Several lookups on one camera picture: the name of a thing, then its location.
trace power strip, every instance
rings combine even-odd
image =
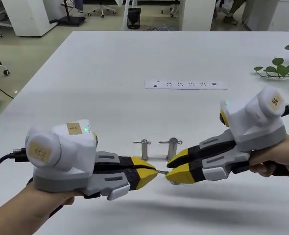
[[[176,81],[147,81],[146,89],[172,89],[172,90],[227,90],[222,82],[176,82]]]

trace person's leg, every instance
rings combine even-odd
[[[234,3],[232,5],[231,10],[227,14],[227,16],[224,17],[224,22],[232,25],[237,25],[238,21],[236,21],[233,17],[233,14],[243,5],[245,0],[234,0]]]
[[[69,8],[73,8],[74,7],[74,2],[72,0],[66,0],[66,6],[69,7]]]
[[[217,17],[217,2],[218,2],[218,0],[216,0],[216,2],[215,2],[216,5],[214,6],[213,19],[215,19]]]
[[[79,12],[83,12],[84,11],[84,1],[83,0],[74,0],[74,5],[75,5],[75,8]]]

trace table surface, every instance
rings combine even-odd
[[[289,33],[282,32],[73,32],[0,115],[0,157],[23,147],[34,124],[51,128],[87,118],[99,150],[140,155],[132,142],[148,139],[150,162],[164,170],[168,146],[158,141],[176,137],[180,150],[221,134],[220,100],[272,85],[289,103],[289,81],[253,73],[277,56],[289,63],[287,44]],[[223,81],[228,90],[146,90],[145,81],[155,79]],[[289,132],[289,116],[284,122]],[[31,176],[31,164],[4,162],[0,205]],[[37,234],[179,233],[289,235],[289,178],[245,172],[174,186],[159,175],[112,202],[77,198]]]

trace gray plastic part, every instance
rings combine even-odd
[[[203,175],[211,181],[227,179],[231,172],[231,164],[246,162],[249,157],[250,153],[241,152],[235,146],[228,152],[202,160]]]
[[[222,143],[222,142],[227,142],[227,141],[233,141],[234,137],[230,131],[230,129],[227,129],[224,131],[221,135],[219,136],[214,136],[211,137],[199,144],[200,149],[212,146],[214,144]]]
[[[88,186],[83,190],[87,196],[100,192],[102,196],[111,197],[112,192],[120,188],[128,187],[126,193],[130,189],[130,184],[122,173],[115,174],[93,174],[89,178]]]
[[[115,153],[99,151],[96,153],[96,163],[120,163],[119,156]],[[83,189],[87,196],[100,192],[102,196],[108,196],[108,200],[114,200],[129,192],[130,184],[125,173],[93,174],[90,176],[88,186]]]
[[[286,138],[285,126],[281,126],[272,133],[264,136],[253,138],[248,141],[238,142],[238,149],[242,152],[248,152],[252,150],[260,150],[270,146],[274,146]]]
[[[96,152],[95,163],[120,163],[120,159],[116,153],[98,151]]]
[[[76,188],[85,188],[88,184],[88,178],[51,180],[41,176],[33,175],[33,183],[37,189],[42,191],[65,192],[74,190]]]

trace metal pin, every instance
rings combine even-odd
[[[144,161],[148,161],[148,144],[151,144],[150,141],[148,140],[142,140],[141,142],[134,142],[134,143],[141,143],[141,152],[142,152],[142,157],[141,159]]]
[[[170,161],[177,152],[177,145],[178,144],[182,144],[182,141],[179,141],[177,138],[170,138],[169,141],[160,141],[159,143],[168,143],[169,144],[169,150],[168,150],[168,154],[166,156],[166,160]]]
[[[158,174],[164,174],[164,175],[167,175],[168,173],[169,173],[169,171],[158,170]]]

